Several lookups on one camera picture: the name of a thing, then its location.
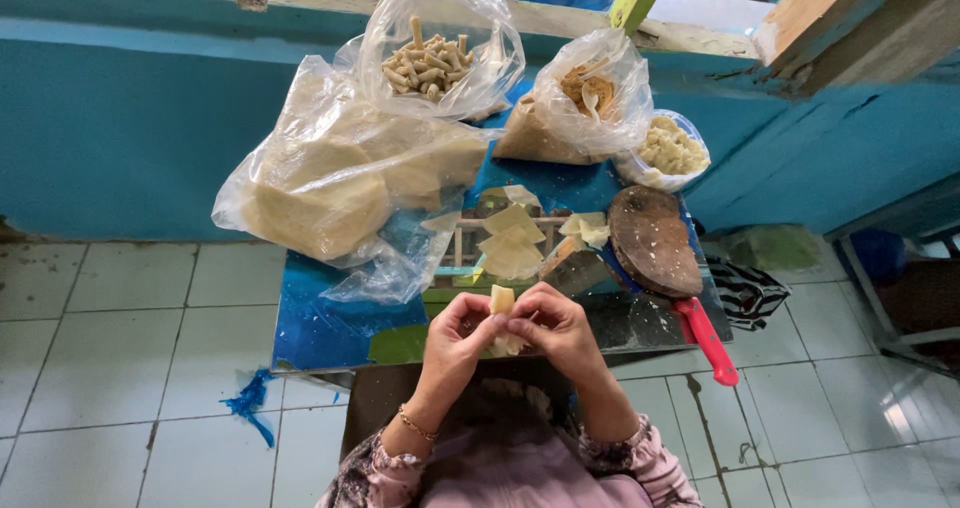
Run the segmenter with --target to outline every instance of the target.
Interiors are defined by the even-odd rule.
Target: blue plastic scrap
[[[249,381],[246,388],[240,391],[240,395],[233,399],[220,399],[221,403],[226,404],[233,411],[232,414],[246,418],[246,421],[256,426],[257,430],[263,435],[263,440],[267,440],[267,446],[274,447],[274,434],[270,429],[260,423],[254,411],[263,405],[263,399],[267,396],[267,387],[264,383],[273,380],[276,377],[270,374],[266,368],[258,369]]]

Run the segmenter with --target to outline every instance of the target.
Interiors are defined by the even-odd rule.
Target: plastic spoon
[[[586,109],[593,114],[593,118],[596,121],[600,121],[600,115],[597,114],[597,102],[600,100],[600,96],[590,93],[587,91],[587,85],[584,84],[580,89],[580,94],[583,97],[583,104],[586,105]]]

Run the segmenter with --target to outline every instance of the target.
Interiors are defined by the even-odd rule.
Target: woman's hand
[[[440,414],[429,416],[426,425],[447,414],[474,376],[477,360],[494,337],[506,330],[506,315],[490,316],[490,297],[459,293],[450,305],[430,322],[423,351],[423,372],[416,384],[410,406],[423,404]]]
[[[430,322],[423,350],[423,371],[416,390],[404,405],[407,418],[418,428],[435,433],[440,422],[460,397],[477,360],[494,337],[506,329],[507,316],[490,315],[490,297],[459,293]],[[397,415],[380,436],[391,456],[411,453],[426,457],[432,442],[405,425]]]
[[[543,281],[520,295],[507,331],[539,348],[578,389],[610,374],[584,308]]]
[[[583,307],[541,281],[520,295],[507,331],[539,348],[553,367],[573,381],[588,435],[620,441],[637,432],[637,413],[607,369]]]

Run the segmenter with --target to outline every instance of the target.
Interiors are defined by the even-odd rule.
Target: blue table
[[[509,97],[516,101],[532,83],[521,82]],[[508,112],[479,124],[500,127]],[[546,213],[567,208],[573,212],[606,211],[624,187],[610,161],[592,166],[535,163],[491,159],[487,152],[474,185],[464,196],[465,208],[473,207],[486,189],[523,185],[537,196]],[[703,278],[699,296],[717,335],[723,342],[733,333],[723,313],[714,281],[707,269],[690,213],[678,195],[680,219],[686,223]],[[600,256],[619,268],[609,250]],[[273,340],[271,371],[277,374],[333,373],[358,367],[415,363],[423,352],[428,301],[444,299],[469,288],[431,289],[402,305],[376,302],[337,302],[319,297],[343,274],[335,268],[294,251],[287,254]],[[601,284],[604,290],[574,296],[587,310],[601,350],[605,353],[636,353],[695,346],[687,341],[678,319],[663,301],[648,293],[620,290],[616,284]]]

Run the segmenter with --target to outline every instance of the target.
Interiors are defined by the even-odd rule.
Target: pink shirt
[[[341,463],[317,503],[332,506],[543,506],[702,508],[676,456],[646,415],[628,440],[581,433],[575,445],[546,421],[464,426],[444,435],[425,462],[390,457],[380,433]]]

